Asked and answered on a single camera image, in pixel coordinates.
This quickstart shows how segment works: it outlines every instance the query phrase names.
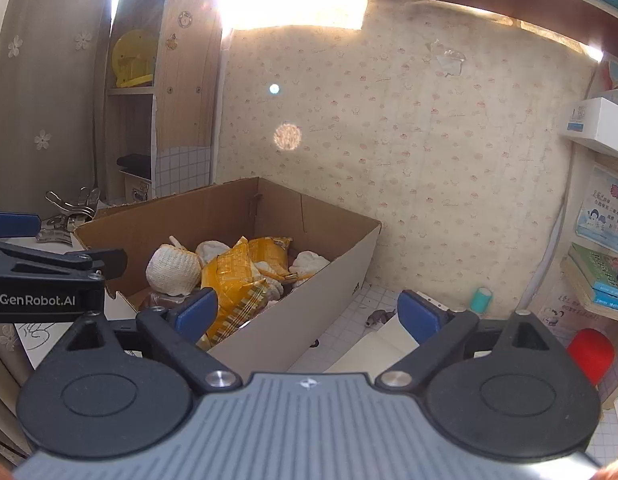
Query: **white cloth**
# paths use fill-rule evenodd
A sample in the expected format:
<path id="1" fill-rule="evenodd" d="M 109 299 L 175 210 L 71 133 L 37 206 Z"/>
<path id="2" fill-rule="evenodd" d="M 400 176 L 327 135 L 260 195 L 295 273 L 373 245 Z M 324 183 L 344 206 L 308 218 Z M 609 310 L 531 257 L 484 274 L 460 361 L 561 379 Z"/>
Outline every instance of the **white cloth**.
<path id="1" fill-rule="evenodd" d="M 302 251 L 298 254 L 294 263 L 289 267 L 289 271 L 299 275 L 313 275 L 319 270 L 323 270 L 327 265 L 329 265 L 329 260 L 323 258 L 319 254 L 312 253 L 311 251 Z M 294 287 L 302 285 L 306 280 L 307 278 L 304 280 L 298 280 L 294 283 Z"/>
<path id="2" fill-rule="evenodd" d="M 153 253 L 145 271 L 147 282 L 156 292 L 186 296 L 200 283 L 200 261 L 174 237 L 169 238 L 175 247 L 163 244 Z"/>
<path id="3" fill-rule="evenodd" d="M 264 270 L 269 274 L 275 274 L 276 271 L 266 262 L 256 262 L 254 264 L 258 270 Z M 278 301 L 283 294 L 282 283 L 274 278 L 270 278 L 269 276 L 261 276 L 267 281 L 267 300 L 268 301 Z"/>
<path id="4" fill-rule="evenodd" d="M 204 267 L 216 256 L 226 253 L 229 249 L 230 247 L 222 242 L 209 240 L 207 242 L 202 242 L 196 247 L 196 254 L 198 258 L 200 258 L 200 265 Z"/>

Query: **plastic bag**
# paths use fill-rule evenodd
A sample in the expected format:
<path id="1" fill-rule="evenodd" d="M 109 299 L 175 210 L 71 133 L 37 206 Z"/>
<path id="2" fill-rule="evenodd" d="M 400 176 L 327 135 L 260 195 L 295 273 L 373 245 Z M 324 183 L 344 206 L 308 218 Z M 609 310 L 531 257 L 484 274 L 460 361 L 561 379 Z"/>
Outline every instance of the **plastic bag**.
<path id="1" fill-rule="evenodd" d="M 203 267 L 201 286 L 212 287 L 218 296 L 218 316 L 207 330 L 213 345 L 238 330 L 267 304 L 267 283 L 249 257 L 245 237 Z"/>
<path id="2" fill-rule="evenodd" d="M 198 255 L 198 258 L 200 258 L 201 265 L 204 267 L 216 256 L 226 253 L 229 249 L 231 248 L 222 242 L 209 240 L 207 242 L 202 242 L 198 245 L 198 247 L 196 247 L 196 254 Z"/>
<path id="3" fill-rule="evenodd" d="M 329 260 L 323 258 L 319 254 L 311 251 L 303 251 L 296 257 L 294 263 L 289 267 L 289 270 L 297 274 L 297 281 L 294 283 L 294 288 L 302 285 L 306 280 L 311 278 L 319 270 L 324 269 L 329 265 Z"/>
<path id="4" fill-rule="evenodd" d="M 274 279 L 282 279 L 289 273 L 287 250 L 292 238 L 273 238 L 270 236 L 249 241 L 249 256 L 252 262 L 266 262 L 273 269 Z"/>
<path id="5" fill-rule="evenodd" d="M 200 262 L 196 253 L 187 251 L 173 236 L 173 245 L 161 245 L 145 270 L 147 282 L 156 292 L 169 296 L 189 294 L 200 280 Z"/>

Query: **lens flare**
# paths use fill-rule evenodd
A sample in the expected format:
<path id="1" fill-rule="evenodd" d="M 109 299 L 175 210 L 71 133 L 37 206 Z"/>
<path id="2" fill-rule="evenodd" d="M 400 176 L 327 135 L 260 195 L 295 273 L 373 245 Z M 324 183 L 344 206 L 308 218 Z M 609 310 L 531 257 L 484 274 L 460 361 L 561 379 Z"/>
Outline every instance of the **lens flare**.
<path id="1" fill-rule="evenodd" d="M 273 134 L 273 141 L 281 150 L 295 150 L 303 138 L 301 129 L 295 124 L 282 123 Z"/>

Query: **blue gripper pad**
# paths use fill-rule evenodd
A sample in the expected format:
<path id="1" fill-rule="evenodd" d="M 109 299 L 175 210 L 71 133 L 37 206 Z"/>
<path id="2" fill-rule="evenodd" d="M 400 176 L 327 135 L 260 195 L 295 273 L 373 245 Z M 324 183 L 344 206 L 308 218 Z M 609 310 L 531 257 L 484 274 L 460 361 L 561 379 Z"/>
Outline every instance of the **blue gripper pad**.
<path id="1" fill-rule="evenodd" d="M 447 317 L 416 292 L 403 290 L 398 296 L 398 320 L 418 344 L 423 344 L 446 324 Z"/>
<path id="2" fill-rule="evenodd" d="M 0 238 L 36 236 L 41 227 L 42 223 L 38 215 L 0 211 Z"/>
<path id="3" fill-rule="evenodd" d="M 192 294 L 167 314 L 167 320 L 187 341 L 195 344 L 218 315 L 218 297 L 209 286 Z"/>

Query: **wooden shelf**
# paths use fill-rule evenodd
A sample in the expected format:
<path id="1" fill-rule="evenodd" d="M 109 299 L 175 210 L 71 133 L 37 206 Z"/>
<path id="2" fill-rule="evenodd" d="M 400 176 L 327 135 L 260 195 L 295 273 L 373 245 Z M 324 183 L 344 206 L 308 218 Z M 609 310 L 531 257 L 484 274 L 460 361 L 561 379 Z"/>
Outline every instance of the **wooden shelf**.
<path id="1" fill-rule="evenodd" d="M 153 94 L 153 86 L 132 86 L 131 88 L 109 88 L 107 95 L 145 95 Z"/>

